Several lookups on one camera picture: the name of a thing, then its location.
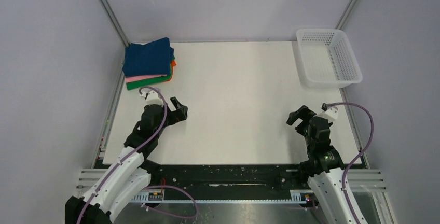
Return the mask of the blue t-shirt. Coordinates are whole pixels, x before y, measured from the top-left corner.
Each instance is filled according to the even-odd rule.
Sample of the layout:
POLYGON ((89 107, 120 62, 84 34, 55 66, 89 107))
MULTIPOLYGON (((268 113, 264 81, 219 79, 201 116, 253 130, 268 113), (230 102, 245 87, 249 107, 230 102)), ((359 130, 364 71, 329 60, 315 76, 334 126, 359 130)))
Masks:
POLYGON ((126 77, 168 75, 173 57, 174 49, 168 37, 144 45, 131 43, 125 49, 122 71, 126 77))

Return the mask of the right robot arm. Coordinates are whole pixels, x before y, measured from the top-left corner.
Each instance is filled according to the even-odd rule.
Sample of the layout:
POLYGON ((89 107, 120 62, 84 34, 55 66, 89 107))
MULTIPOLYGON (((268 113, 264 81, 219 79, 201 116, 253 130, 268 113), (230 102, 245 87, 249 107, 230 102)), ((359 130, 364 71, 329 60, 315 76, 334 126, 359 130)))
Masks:
POLYGON ((308 157, 299 165, 297 180, 313 191, 328 223, 366 223, 348 183, 348 167, 331 144, 337 118, 338 110, 328 106, 319 114, 305 105, 289 114, 288 125, 301 121, 295 130, 305 139, 308 157))

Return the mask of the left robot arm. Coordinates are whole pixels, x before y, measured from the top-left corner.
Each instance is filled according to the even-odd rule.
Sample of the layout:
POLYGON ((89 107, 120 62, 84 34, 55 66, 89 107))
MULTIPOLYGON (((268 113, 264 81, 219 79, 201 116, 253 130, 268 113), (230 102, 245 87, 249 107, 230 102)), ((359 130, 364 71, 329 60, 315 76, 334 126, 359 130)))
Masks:
POLYGON ((142 164, 157 147, 164 129, 184 121, 188 107, 170 99, 171 110, 159 95, 146 96, 140 120, 123 144, 117 160, 81 197, 72 196, 64 207, 65 223, 113 223, 129 201, 143 188, 155 188, 161 175, 142 164))

